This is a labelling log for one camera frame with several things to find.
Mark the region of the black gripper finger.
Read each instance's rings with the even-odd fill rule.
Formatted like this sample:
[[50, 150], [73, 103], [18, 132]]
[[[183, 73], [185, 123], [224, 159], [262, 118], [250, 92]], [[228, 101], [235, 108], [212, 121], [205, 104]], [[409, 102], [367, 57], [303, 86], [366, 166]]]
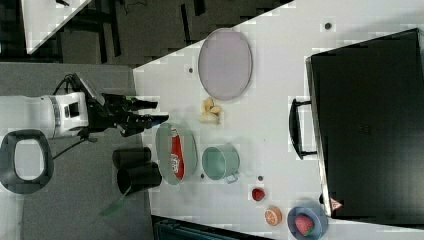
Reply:
[[137, 115], [135, 118], [135, 126], [139, 129], [150, 129], [166, 122], [168, 119], [168, 115]]
[[131, 100], [132, 111], [138, 111], [138, 110], [144, 110], [144, 109], [156, 109], [158, 102], [157, 101], [147, 101], [147, 100], [140, 100], [137, 98], [133, 98]]

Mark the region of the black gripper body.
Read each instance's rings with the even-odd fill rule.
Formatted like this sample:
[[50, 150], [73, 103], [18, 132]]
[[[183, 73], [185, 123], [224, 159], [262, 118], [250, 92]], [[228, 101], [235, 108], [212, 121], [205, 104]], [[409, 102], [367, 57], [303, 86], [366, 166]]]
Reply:
[[88, 125], [78, 132], [80, 137], [117, 128], [123, 137], [140, 132], [140, 119], [134, 111], [138, 110], [138, 99], [131, 96], [98, 94], [85, 80], [78, 79], [78, 91], [85, 94]]

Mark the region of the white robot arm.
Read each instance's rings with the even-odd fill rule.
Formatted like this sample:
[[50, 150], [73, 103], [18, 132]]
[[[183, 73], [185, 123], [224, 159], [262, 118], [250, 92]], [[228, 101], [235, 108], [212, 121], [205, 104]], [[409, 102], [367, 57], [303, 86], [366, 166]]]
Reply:
[[87, 139], [94, 133], [116, 128], [123, 137], [129, 137], [169, 119], [167, 115], [138, 113], [155, 109], [156, 101], [99, 93], [77, 74], [66, 75], [58, 87], [65, 90], [63, 95], [53, 92], [39, 97], [3, 96], [1, 134], [37, 130], [48, 139]]

